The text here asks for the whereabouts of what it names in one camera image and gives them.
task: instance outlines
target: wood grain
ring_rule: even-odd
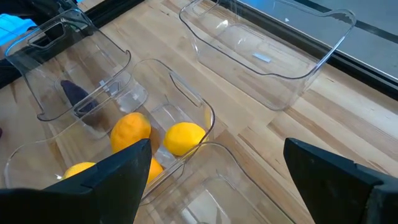
[[[80,6],[89,8],[96,4],[94,1],[85,0]],[[325,65],[290,108],[272,111],[197,62],[178,18],[186,3],[148,0],[101,30],[122,49],[130,50],[133,63],[157,58],[184,77],[214,108],[216,140],[232,150],[259,186],[295,222],[313,220],[284,162],[282,150],[287,137],[398,177],[398,102]],[[51,129],[36,119],[31,97],[22,79],[0,90],[0,127],[4,131],[0,139],[1,168],[18,146],[52,135]]]

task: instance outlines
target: clear plastic bin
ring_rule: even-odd
[[[170,170],[143,198],[134,223],[293,223],[222,145],[204,142]]]
[[[8,159],[4,170],[7,188],[27,187],[44,189],[60,181],[65,171],[79,162],[98,162],[112,154],[109,135],[91,138],[86,131],[86,118],[97,117],[97,113],[107,111],[111,116],[99,119],[99,126],[113,126],[127,113],[138,111],[144,114],[152,125],[150,139],[155,158],[165,167],[178,163],[180,158],[171,155],[162,145],[166,130],[182,121],[194,122],[201,126],[206,134],[204,139],[211,140],[215,114],[211,106],[169,67],[158,60],[143,60],[132,69],[135,85],[140,84],[147,98],[141,99],[134,88],[125,88],[123,92],[99,105],[84,115],[57,136],[26,144],[16,149]],[[160,175],[156,180],[167,175]],[[150,190],[155,181],[147,185]]]
[[[130,52],[121,50],[79,9],[24,34],[9,46],[6,58],[32,92],[38,119],[51,121],[59,131],[118,96],[131,79],[126,71]]]
[[[243,2],[194,0],[181,9],[180,20],[200,63],[270,109],[283,110],[311,84],[356,19],[344,9],[319,13],[283,0]],[[272,23],[314,39],[314,30],[328,34],[327,43],[318,41],[326,53],[313,57],[260,27]]]

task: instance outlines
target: butcher block countertop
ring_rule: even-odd
[[[88,9],[96,0],[80,5]],[[138,62],[157,58],[215,110],[215,140],[228,147],[258,185],[297,223],[313,220],[283,158],[297,138],[398,177],[398,102],[325,65],[290,108],[272,111],[198,63],[178,12],[186,0],[148,0],[101,30]],[[0,165],[22,144],[48,138],[23,79],[0,90]]]

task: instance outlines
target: dark purple object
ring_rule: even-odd
[[[88,93],[84,89],[82,89],[82,87],[74,84],[69,80],[62,80],[61,86],[72,106],[75,106],[82,99],[88,96]],[[76,108],[75,113],[79,118],[81,118],[83,115],[90,112],[96,106],[98,106],[98,102],[96,100],[91,99],[90,102],[84,107],[82,107],[80,110],[77,110]]]

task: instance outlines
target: yellow lemon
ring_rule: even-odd
[[[150,168],[149,168],[147,184],[153,181],[162,172],[163,172],[163,167],[156,161],[156,159],[152,158],[150,160]]]
[[[122,117],[111,132],[111,147],[114,153],[125,149],[144,138],[149,138],[150,122],[142,114],[133,112]]]
[[[67,171],[63,175],[62,179],[66,179],[73,175],[76,175],[76,174],[92,167],[93,165],[95,165],[95,162],[81,162],[81,163],[75,164],[75,165],[69,167],[69,169],[67,169]]]
[[[205,134],[206,131],[195,123],[177,123],[167,130],[163,145],[172,154],[182,156],[199,144]]]

